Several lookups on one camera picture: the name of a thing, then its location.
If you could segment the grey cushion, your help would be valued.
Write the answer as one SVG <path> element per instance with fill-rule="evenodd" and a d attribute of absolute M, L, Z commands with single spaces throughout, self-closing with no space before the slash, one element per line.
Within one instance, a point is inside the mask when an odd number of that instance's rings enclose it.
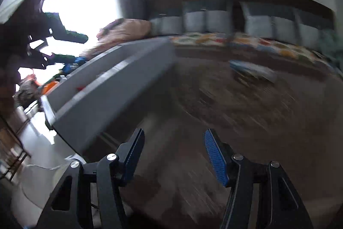
<path fill-rule="evenodd" d="M 292 7 L 259 2 L 240 2 L 240 5 L 245 20 L 245 34 L 293 45 L 298 43 Z"/>
<path fill-rule="evenodd" d="M 327 30 L 334 31 L 334 23 L 328 19 L 305 12 L 294 10 L 301 46 L 320 51 L 320 40 Z"/>
<path fill-rule="evenodd" d="M 183 18 L 161 14 L 149 20 L 153 37 L 183 34 Z"/>
<path fill-rule="evenodd" d="M 231 35 L 232 0 L 199 0 L 183 2 L 183 22 L 187 33 L 220 33 Z"/>

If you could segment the grey cushion far right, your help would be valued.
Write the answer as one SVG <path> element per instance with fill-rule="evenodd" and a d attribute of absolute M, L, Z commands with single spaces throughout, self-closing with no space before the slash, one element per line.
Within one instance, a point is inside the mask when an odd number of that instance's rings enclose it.
<path fill-rule="evenodd" d="M 301 46 L 320 51 L 320 40 L 327 30 L 334 31 L 334 23 L 328 19 L 305 12 L 294 10 Z"/>

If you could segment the peach blanket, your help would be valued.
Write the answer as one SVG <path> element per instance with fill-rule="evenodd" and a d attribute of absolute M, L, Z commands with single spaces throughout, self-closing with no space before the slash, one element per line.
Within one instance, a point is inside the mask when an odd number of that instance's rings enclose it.
<path fill-rule="evenodd" d="M 116 45 L 144 39 L 150 34 L 151 26 L 151 22 L 147 20 L 117 19 L 102 28 L 96 35 L 96 44 L 82 52 L 80 56 L 90 60 Z"/>

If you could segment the floral sofa cover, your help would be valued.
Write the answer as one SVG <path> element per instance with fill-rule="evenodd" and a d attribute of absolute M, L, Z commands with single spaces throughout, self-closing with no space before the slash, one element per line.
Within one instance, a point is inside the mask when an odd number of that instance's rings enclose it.
<path fill-rule="evenodd" d="M 303 46 L 282 43 L 273 39 L 253 37 L 246 34 L 236 33 L 229 39 L 221 33 L 187 33 L 183 35 L 171 35 L 169 37 L 175 46 L 179 47 L 218 47 L 229 48 L 233 51 L 241 50 L 245 53 L 264 53 L 273 58 L 286 59 L 290 62 L 298 62 L 305 66 L 313 66 L 320 70 L 334 71 L 328 60 L 315 51 Z"/>

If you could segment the blue white medicine box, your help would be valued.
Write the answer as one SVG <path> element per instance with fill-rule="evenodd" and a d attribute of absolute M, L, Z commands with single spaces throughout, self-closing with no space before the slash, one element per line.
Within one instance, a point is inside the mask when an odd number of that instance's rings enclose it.
<path fill-rule="evenodd" d="M 229 65 L 233 71 L 244 77 L 253 77 L 274 83 L 277 80 L 275 71 L 268 67 L 256 65 L 254 63 L 231 60 Z"/>

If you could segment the white cardboard storage box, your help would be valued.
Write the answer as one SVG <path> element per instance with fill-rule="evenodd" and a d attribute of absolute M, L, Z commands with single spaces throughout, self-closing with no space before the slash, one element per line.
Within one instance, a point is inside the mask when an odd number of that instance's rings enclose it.
<path fill-rule="evenodd" d="M 176 60 L 167 37 L 116 45 L 41 97 L 50 127 L 78 154 Z"/>

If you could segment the grey cushion far left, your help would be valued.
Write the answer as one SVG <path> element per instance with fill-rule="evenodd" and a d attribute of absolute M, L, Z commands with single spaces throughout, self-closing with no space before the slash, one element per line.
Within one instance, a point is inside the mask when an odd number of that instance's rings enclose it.
<path fill-rule="evenodd" d="M 149 20 L 153 37 L 183 34 L 183 18 L 161 14 Z"/>

